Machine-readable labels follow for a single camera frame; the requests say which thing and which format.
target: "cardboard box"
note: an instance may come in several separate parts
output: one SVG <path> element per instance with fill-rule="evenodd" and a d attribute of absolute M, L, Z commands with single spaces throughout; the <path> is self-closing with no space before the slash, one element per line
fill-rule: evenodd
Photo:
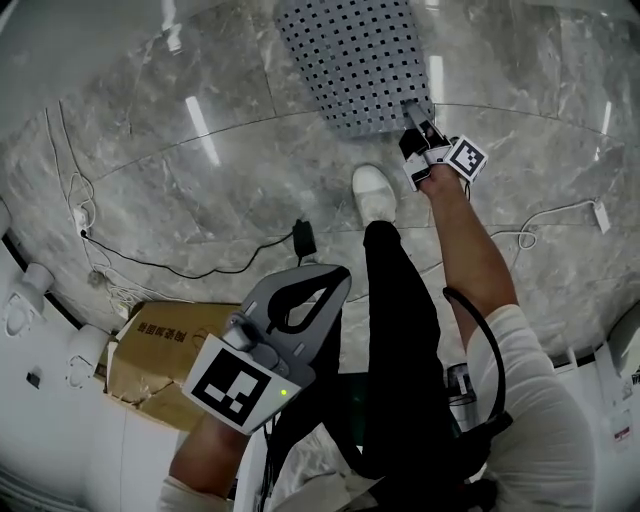
<path fill-rule="evenodd" d="M 148 302 L 120 334 L 108 394 L 165 425 L 190 431 L 204 411 L 182 394 L 206 337 L 222 336 L 234 304 Z"/>

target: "checkered woven fabric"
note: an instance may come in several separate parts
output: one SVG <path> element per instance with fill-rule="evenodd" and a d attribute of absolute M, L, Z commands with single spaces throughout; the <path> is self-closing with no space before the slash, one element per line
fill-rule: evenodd
<path fill-rule="evenodd" d="M 348 137 L 411 127 L 434 107 L 406 0 L 281 0 L 276 26 L 329 124 Z"/>

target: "white sleeve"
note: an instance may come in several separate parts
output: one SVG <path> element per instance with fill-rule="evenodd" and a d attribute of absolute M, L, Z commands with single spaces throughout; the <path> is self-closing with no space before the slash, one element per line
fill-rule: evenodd
<path fill-rule="evenodd" d="M 228 512 L 227 500 L 190 489 L 168 476 L 162 483 L 158 512 Z"/>
<path fill-rule="evenodd" d="M 589 425 L 556 377 L 550 359 L 518 306 L 487 317 L 504 361 L 507 412 L 513 424 L 491 444 L 485 476 L 498 485 L 497 510 L 591 510 L 594 446 Z M 469 374 L 486 420 L 498 372 L 491 346 L 476 329 Z"/>

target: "shoe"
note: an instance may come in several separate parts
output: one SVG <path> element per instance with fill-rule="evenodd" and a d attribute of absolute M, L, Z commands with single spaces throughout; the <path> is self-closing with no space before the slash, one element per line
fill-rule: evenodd
<path fill-rule="evenodd" d="M 374 220 L 396 221 L 396 195 L 387 177 L 373 165 L 358 167 L 353 173 L 353 195 L 366 228 Z"/>

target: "wrist-mounted device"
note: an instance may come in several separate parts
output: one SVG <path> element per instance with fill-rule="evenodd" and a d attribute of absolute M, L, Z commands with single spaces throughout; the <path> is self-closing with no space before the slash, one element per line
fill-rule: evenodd
<path fill-rule="evenodd" d="M 417 102 L 410 100 L 404 106 L 415 126 L 400 139 L 400 150 L 406 160 L 403 168 L 411 190 L 418 190 L 418 184 L 429 177 L 435 164 L 447 164 L 473 183 L 489 159 L 487 154 L 464 135 L 451 139 L 443 135 Z"/>
<path fill-rule="evenodd" d="M 207 412 L 249 435 L 315 380 L 309 366 L 335 323 L 351 288 L 336 265 L 305 265 L 262 279 L 227 322 L 209 335 L 183 393 Z M 305 318 L 290 313 L 323 290 Z"/>

